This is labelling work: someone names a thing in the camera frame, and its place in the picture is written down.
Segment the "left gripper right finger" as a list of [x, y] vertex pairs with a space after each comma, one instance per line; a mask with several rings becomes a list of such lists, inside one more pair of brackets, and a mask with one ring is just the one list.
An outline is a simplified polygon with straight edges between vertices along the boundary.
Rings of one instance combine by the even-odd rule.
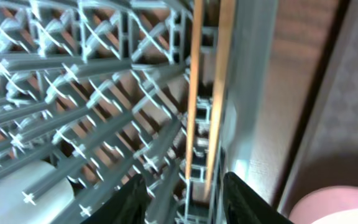
[[223, 178], [223, 207], [227, 224], [293, 224], [234, 172]]

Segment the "white pink bowl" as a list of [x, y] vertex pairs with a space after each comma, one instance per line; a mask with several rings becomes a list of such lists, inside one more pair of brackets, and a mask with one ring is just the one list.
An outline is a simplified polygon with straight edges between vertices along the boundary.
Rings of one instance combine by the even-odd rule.
[[315, 190], [295, 204], [288, 218], [293, 223], [358, 224], [358, 187]]

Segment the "wooden chopstick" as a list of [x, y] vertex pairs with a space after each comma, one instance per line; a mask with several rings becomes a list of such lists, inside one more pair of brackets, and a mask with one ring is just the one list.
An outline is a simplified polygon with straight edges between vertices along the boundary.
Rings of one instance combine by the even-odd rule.
[[213, 106], [209, 129], [209, 145], [206, 160], [204, 198], [208, 198], [213, 180], [214, 162], [218, 150], [219, 129], [223, 112], [227, 67], [231, 51], [232, 33], [236, 15], [236, 0], [221, 0], [219, 11], [218, 44], [213, 84]]
[[190, 82], [188, 94], [188, 119], [186, 126], [186, 167], [185, 179], [190, 180], [191, 164], [193, 158], [193, 145], [195, 136], [196, 104], [198, 96], [199, 71], [200, 71], [200, 45], [202, 36], [202, 25], [204, 18], [204, 1], [194, 1], [193, 25], [191, 36], [190, 54]]

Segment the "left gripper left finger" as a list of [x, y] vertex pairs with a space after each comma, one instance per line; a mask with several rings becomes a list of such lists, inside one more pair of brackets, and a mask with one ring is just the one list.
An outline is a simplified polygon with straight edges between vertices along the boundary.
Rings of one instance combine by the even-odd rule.
[[150, 202], [145, 179], [136, 174], [81, 224], [143, 224]]

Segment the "light blue bowl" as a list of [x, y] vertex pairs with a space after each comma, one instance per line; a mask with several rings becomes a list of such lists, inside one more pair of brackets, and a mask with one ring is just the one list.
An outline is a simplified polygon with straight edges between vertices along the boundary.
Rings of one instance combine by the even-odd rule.
[[51, 223], [74, 200], [71, 184], [63, 179], [35, 204], [24, 202], [22, 192], [53, 170], [48, 162], [36, 161], [0, 181], [0, 224]]

